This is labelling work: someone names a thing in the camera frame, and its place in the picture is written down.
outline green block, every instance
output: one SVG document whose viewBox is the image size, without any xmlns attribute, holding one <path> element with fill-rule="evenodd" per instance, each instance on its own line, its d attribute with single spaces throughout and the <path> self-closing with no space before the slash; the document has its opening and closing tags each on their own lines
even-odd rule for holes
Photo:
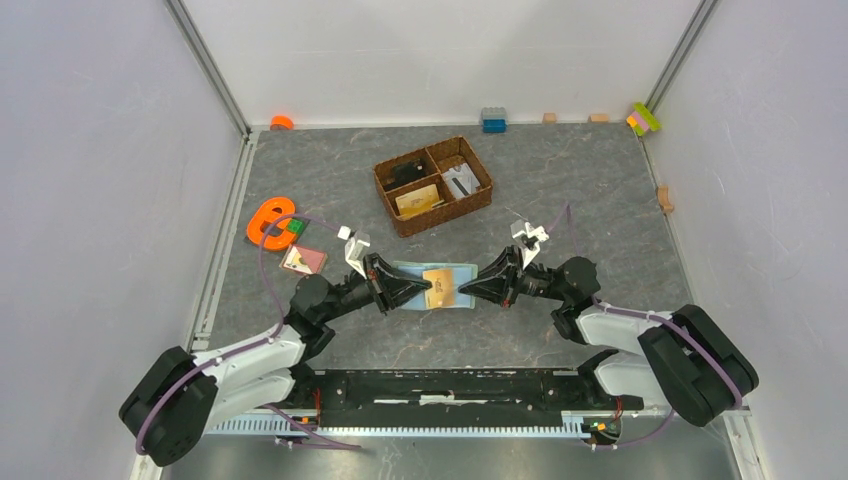
<svg viewBox="0 0 848 480">
<path fill-rule="evenodd" d="M 306 223 L 304 223 L 302 220 L 298 220 L 296 218 L 292 218 L 291 220 L 289 220 L 289 224 L 286 225 L 286 230 L 288 230 L 292 233 L 296 233 L 298 235 L 303 233 L 303 230 L 305 228 L 306 228 Z"/>
<path fill-rule="evenodd" d="M 660 124 L 659 120 L 651 114 L 645 105 L 641 103 L 634 103 L 633 110 L 636 110 L 640 115 L 642 115 L 642 118 L 648 122 L 648 126 L 651 127 L 651 130 L 656 132 L 662 128 L 662 124 Z"/>
</svg>

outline lego brick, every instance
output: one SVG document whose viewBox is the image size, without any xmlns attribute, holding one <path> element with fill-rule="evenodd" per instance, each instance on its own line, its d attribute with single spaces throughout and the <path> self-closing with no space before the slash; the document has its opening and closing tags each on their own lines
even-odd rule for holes
<svg viewBox="0 0 848 480">
<path fill-rule="evenodd" d="M 301 233 L 303 233 L 303 229 L 305 229 L 305 228 L 306 228 L 306 223 L 304 223 L 302 220 L 298 220 L 296 218 L 292 218 L 291 220 L 289 220 L 289 224 L 286 225 L 286 230 L 288 230 L 292 233 L 295 233 L 297 235 L 300 235 Z"/>
<path fill-rule="evenodd" d="M 506 120 L 506 109 L 503 107 L 484 107 L 480 110 L 481 120 Z"/>
<path fill-rule="evenodd" d="M 641 103 L 634 103 L 633 104 L 633 110 L 638 112 L 639 115 L 641 115 L 642 118 L 644 118 L 645 121 L 648 122 L 648 125 L 650 125 L 651 130 L 657 131 L 657 130 L 662 128 L 662 125 L 660 124 L 659 120 L 657 120 L 656 117 L 654 117 L 654 115 L 651 114 L 650 110 L 648 110 L 648 108 L 645 107 L 645 105 L 643 105 Z"/>
<path fill-rule="evenodd" d="M 506 125 L 484 125 L 483 133 L 504 133 L 506 132 Z"/>
<path fill-rule="evenodd" d="M 636 123 L 638 123 L 639 126 L 642 127 L 642 130 L 646 132 L 651 130 L 651 126 L 648 125 L 648 122 L 644 118 L 642 118 L 642 115 L 639 115 L 639 112 L 631 113 L 630 117 L 628 118 L 632 118 L 633 120 L 635 120 Z"/>
<path fill-rule="evenodd" d="M 506 120 L 502 118 L 483 120 L 483 126 L 489 127 L 506 127 Z"/>
</svg>

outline marble-patterned floor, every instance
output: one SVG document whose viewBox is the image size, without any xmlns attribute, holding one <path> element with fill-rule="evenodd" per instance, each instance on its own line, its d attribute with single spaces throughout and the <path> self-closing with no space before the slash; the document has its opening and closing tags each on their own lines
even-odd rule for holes
<svg viewBox="0 0 848 480">
<path fill-rule="evenodd" d="M 494 180 L 492 204 L 412 237 L 397 236 L 377 196 L 372 166 L 454 135 L 465 136 Z M 674 310 L 689 301 L 683 272 L 657 205 L 644 151 L 624 124 L 513 125 L 484 135 L 477 126 L 295 130 L 258 139 L 239 232 L 269 197 L 286 196 L 298 212 L 371 235 L 388 261 L 476 263 L 510 244 L 517 218 L 547 225 L 570 202 L 582 253 L 597 262 L 601 296 L 614 305 Z M 350 269 L 343 242 L 311 225 L 299 243 L 327 252 L 331 282 Z M 536 261 L 557 266 L 574 255 L 563 221 Z M 237 238 L 210 339 L 220 347 L 278 320 L 257 271 L 257 249 Z M 265 267 L 286 301 L 299 277 L 266 255 Z M 561 339 L 551 323 L 557 303 L 519 298 L 510 309 L 478 301 L 474 310 L 395 310 L 373 305 L 331 322 L 337 332 L 313 368 L 570 367 L 598 347 Z"/>
</svg>

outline orange object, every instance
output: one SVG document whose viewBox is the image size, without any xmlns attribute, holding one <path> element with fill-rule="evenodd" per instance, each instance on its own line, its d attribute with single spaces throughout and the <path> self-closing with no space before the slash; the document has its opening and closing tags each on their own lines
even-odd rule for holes
<svg viewBox="0 0 848 480">
<path fill-rule="evenodd" d="M 674 205 L 668 199 L 668 185 L 660 185 L 657 187 L 657 201 L 660 202 L 660 209 L 666 215 L 674 211 Z"/>
<path fill-rule="evenodd" d="M 294 128 L 294 122 L 289 117 L 277 115 L 271 119 L 271 130 L 291 130 Z"/>
<path fill-rule="evenodd" d="M 274 197 L 266 200 L 259 207 L 259 210 L 256 211 L 256 215 L 247 224 L 247 238 L 256 245 L 259 245 L 266 228 L 282 215 L 292 213 L 294 213 L 294 202 L 288 198 Z M 291 245 L 295 238 L 297 238 L 297 234 L 286 230 L 286 225 L 288 224 L 289 219 L 277 224 L 277 228 L 281 230 L 281 233 L 278 235 L 268 235 L 268 238 L 265 239 L 265 250 L 279 252 Z"/>
</svg>

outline wicker basket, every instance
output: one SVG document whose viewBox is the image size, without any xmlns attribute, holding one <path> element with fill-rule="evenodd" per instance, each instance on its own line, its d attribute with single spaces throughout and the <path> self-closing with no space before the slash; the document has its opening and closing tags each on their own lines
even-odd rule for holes
<svg viewBox="0 0 848 480">
<path fill-rule="evenodd" d="M 386 187 L 395 180 L 392 177 L 392 167 L 419 158 L 424 159 L 424 171 L 427 176 L 400 188 L 387 191 Z M 480 189 L 457 200 L 445 184 L 442 172 L 461 163 L 467 163 L 471 171 L 474 172 L 480 182 Z M 401 237 L 423 232 L 428 228 L 485 207 L 492 203 L 492 189 L 494 187 L 492 177 L 489 176 L 489 172 L 480 163 L 480 159 L 474 153 L 471 144 L 464 137 L 449 138 L 391 160 L 380 162 L 374 165 L 374 182 L 377 184 L 377 193 L 383 201 L 383 206 L 386 207 L 386 211 L 392 219 L 392 224 Z M 395 199 L 405 193 L 433 184 L 436 185 L 439 195 L 445 202 L 414 217 L 401 219 Z"/>
</svg>

